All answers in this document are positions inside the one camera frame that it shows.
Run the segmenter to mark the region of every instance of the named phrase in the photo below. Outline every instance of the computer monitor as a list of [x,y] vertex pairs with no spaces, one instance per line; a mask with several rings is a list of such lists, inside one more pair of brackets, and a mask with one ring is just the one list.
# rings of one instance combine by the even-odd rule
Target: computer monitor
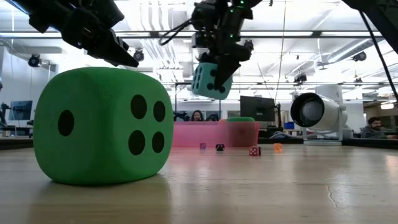
[[23,121],[30,120],[32,113],[32,100],[28,101],[13,101],[10,106],[10,114],[8,120],[10,121]]
[[241,117],[250,117],[256,121],[275,121],[274,99],[241,96]]

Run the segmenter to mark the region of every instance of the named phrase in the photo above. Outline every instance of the small black die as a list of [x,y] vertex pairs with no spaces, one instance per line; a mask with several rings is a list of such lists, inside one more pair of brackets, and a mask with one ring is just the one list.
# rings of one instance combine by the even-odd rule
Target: small black die
[[218,152],[224,151],[225,146],[223,144],[217,144],[216,145],[216,150]]

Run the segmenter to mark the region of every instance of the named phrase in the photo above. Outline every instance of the black robotic arm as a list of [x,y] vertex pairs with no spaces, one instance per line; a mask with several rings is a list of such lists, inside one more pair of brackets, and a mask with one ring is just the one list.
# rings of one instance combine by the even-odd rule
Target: black robotic arm
[[[178,29],[171,30],[179,32],[190,24],[197,30],[193,47],[209,50],[202,54],[199,62],[215,63],[218,66],[215,89],[219,88],[240,67],[240,62],[250,59],[252,46],[247,42],[245,45],[239,45],[238,42],[241,40],[239,33],[243,20],[253,19],[251,8],[260,2],[261,0],[204,0],[195,3],[195,9],[189,21],[178,26]],[[398,52],[397,0],[343,0],[343,2],[358,10],[363,18],[363,14],[367,15],[394,51]],[[173,37],[174,35],[170,36],[167,41],[160,44],[166,44]],[[396,92],[387,69],[386,74],[393,91]]]
[[124,19],[113,0],[6,0],[29,15],[29,24],[44,33],[53,27],[68,44],[118,65],[137,67],[128,44],[112,27]]

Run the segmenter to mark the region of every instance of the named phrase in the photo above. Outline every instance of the translucent pink bin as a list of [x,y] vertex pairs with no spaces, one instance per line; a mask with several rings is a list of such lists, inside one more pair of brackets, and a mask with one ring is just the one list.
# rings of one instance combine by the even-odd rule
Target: translucent pink bin
[[257,146],[258,122],[174,122],[173,147],[207,147],[224,144],[225,147]]

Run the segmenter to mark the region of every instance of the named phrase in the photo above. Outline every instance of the large green die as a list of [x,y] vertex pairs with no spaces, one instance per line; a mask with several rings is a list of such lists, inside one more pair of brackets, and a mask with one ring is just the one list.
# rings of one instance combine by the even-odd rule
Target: large green die
[[193,74],[192,92],[196,95],[225,100],[231,90],[232,77],[230,77],[219,90],[215,90],[214,82],[216,71],[217,64],[200,63]]
[[156,174],[172,145],[170,97],[155,79],[118,68],[55,76],[35,111],[37,162],[64,184],[104,185]]

